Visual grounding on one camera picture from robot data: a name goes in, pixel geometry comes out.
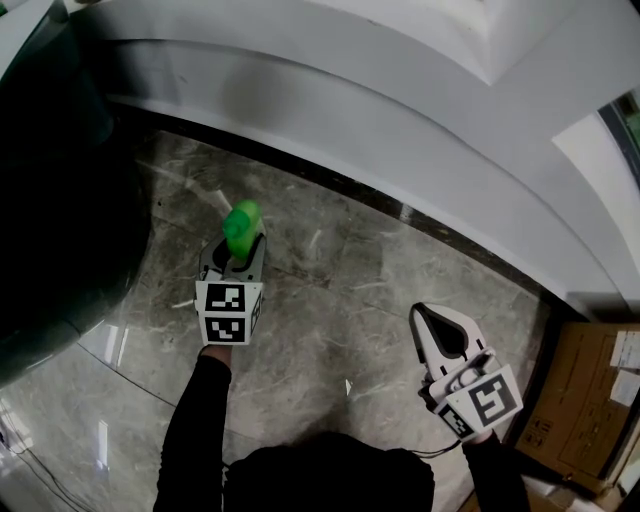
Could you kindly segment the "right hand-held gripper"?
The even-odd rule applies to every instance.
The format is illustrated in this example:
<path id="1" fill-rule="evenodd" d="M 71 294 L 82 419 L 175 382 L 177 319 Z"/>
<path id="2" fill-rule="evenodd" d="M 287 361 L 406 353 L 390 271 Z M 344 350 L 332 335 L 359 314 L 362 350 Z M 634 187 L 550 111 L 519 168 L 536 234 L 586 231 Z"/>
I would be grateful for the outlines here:
<path id="1" fill-rule="evenodd" d="M 440 378 L 424 380 L 419 396 L 460 441 L 487 433 L 522 410 L 511 366 L 501 364 L 493 349 L 484 349 L 473 319 L 419 302 L 411 306 L 409 324 L 420 363 L 431 378 Z M 443 376 L 441 368 L 455 369 Z"/>

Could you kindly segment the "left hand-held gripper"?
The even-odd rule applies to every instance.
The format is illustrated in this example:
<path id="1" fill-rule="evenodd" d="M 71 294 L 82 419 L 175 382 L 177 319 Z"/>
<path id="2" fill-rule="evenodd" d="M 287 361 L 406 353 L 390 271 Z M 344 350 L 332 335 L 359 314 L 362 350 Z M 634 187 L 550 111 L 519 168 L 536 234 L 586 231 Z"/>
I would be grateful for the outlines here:
<path id="1" fill-rule="evenodd" d="M 226 274 L 231 253 L 223 234 L 201 251 L 194 305 L 205 346 L 250 344 L 262 310 L 266 246 L 266 236 L 259 233 L 247 260 Z"/>

